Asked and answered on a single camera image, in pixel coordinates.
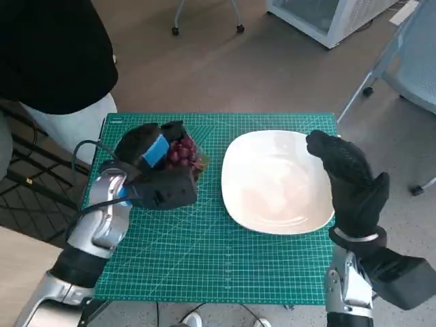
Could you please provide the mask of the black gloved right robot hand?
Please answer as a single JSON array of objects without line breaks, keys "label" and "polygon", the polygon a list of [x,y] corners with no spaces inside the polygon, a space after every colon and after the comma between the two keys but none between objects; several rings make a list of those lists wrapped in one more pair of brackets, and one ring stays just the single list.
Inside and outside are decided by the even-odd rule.
[{"label": "black gloved right robot hand", "polygon": [[336,227],[352,238],[374,234],[389,198],[389,174],[373,176],[365,154],[342,138],[314,130],[306,141],[308,152],[321,159],[330,179]]}]

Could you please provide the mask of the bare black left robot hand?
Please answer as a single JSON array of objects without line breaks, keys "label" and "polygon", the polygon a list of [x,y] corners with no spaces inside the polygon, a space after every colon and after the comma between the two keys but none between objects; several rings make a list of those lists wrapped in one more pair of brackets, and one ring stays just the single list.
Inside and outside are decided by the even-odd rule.
[{"label": "bare black left robot hand", "polygon": [[129,130],[117,144],[114,154],[119,161],[142,172],[164,170],[168,153],[183,139],[192,141],[183,121],[163,125],[145,123]]}]

